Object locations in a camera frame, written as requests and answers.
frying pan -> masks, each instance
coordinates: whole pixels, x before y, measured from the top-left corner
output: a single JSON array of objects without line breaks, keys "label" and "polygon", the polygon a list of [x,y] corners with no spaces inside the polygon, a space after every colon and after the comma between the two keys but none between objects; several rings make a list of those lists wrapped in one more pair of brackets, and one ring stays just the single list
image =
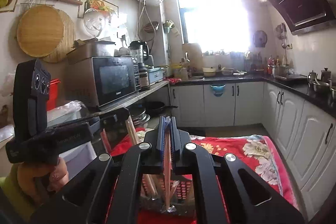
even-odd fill
[{"label": "frying pan", "polygon": [[145,102],[144,106],[146,108],[146,113],[151,116],[159,115],[167,108],[178,108],[178,106],[166,106],[163,102],[159,101]]}]

white cabinet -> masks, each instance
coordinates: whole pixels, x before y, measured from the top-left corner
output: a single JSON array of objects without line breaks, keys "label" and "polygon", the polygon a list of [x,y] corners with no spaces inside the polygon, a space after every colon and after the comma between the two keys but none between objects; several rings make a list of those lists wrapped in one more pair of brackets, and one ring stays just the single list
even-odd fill
[{"label": "white cabinet", "polygon": [[171,87],[173,109],[176,123],[180,127],[204,126],[203,85]]},{"label": "white cabinet", "polygon": [[327,144],[323,140],[322,145],[328,147],[321,162],[301,190],[309,219],[317,213],[336,183],[336,135],[331,134]]},{"label": "white cabinet", "polygon": [[287,163],[299,189],[307,183],[321,161],[327,146],[325,139],[330,138],[335,119],[318,107],[304,103],[303,113]]},{"label": "white cabinet", "polygon": [[261,123],[263,82],[236,83],[235,126]]},{"label": "white cabinet", "polygon": [[235,84],[225,84],[223,94],[218,97],[214,95],[211,85],[204,85],[203,87],[205,126],[224,127],[234,125]]},{"label": "white cabinet", "polygon": [[273,140],[286,159],[292,148],[305,100],[286,90],[281,90],[277,130]]},{"label": "white cabinet", "polygon": [[274,139],[280,108],[281,89],[270,83],[264,84],[262,106],[262,124],[268,134]]}]

green sleeve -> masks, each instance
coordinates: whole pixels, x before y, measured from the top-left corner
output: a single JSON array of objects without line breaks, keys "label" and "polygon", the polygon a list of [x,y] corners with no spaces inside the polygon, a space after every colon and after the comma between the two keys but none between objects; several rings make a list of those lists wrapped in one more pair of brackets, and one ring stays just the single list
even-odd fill
[{"label": "green sleeve", "polygon": [[26,221],[29,221],[30,216],[35,211],[35,206],[31,199],[23,193],[17,182],[17,167],[19,164],[14,164],[9,175],[6,178],[0,178],[0,187],[8,200]]}]

hand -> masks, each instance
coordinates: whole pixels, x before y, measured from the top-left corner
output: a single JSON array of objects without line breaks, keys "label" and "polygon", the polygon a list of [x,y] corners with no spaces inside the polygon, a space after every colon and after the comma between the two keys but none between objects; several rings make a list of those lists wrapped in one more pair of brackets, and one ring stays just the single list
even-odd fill
[{"label": "hand", "polygon": [[34,178],[43,177],[50,173],[48,191],[58,192],[69,181],[69,173],[64,159],[59,158],[57,166],[47,164],[22,163],[17,168],[17,182],[22,191],[30,196],[36,205],[42,204],[42,199],[38,194]]}]

countertop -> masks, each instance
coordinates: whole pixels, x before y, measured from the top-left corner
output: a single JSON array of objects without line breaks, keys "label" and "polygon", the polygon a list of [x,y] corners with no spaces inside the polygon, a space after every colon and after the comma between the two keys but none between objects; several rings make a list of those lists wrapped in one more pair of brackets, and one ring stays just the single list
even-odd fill
[{"label": "countertop", "polygon": [[236,76],[223,76],[216,75],[215,77],[205,77],[204,80],[190,80],[190,81],[182,81],[178,82],[173,86],[181,86],[181,85],[221,85],[225,83],[244,83],[244,82],[267,82],[281,89],[288,90],[313,105],[319,107],[324,110],[329,115],[336,118],[336,102],[334,102],[331,92],[326,94],[316,93],[313,88],[309,88],[308,83],[305,80],[296,81],[293,83],[289,83],[283,80],[278,80],[273,76],[266,75],[246,75],[244,77],[236,77]]}]

